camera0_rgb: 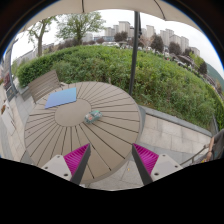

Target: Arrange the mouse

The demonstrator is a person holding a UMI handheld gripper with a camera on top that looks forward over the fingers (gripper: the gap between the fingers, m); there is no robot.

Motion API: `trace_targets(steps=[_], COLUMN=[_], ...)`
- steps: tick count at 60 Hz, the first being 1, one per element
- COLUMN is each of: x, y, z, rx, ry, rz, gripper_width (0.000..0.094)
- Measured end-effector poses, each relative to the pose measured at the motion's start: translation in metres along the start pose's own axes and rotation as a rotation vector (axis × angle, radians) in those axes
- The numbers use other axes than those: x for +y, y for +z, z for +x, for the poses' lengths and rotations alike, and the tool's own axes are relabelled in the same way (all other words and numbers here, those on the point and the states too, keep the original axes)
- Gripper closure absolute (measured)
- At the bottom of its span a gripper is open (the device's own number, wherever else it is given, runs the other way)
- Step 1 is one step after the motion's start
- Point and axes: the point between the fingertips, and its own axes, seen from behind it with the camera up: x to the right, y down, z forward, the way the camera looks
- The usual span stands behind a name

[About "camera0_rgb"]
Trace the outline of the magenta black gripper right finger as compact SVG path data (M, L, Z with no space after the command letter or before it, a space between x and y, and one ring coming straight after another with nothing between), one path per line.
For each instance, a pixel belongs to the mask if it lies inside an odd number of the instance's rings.
M167 154L158 155L135 143L132 144L132 155L144 185L148 185L182 169Z

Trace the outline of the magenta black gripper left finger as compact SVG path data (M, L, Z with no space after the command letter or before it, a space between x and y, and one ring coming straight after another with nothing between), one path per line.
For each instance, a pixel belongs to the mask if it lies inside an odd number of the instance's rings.
M42 167L42 169L79 185L90 154L90 144L86 144L65 156L54 156Z

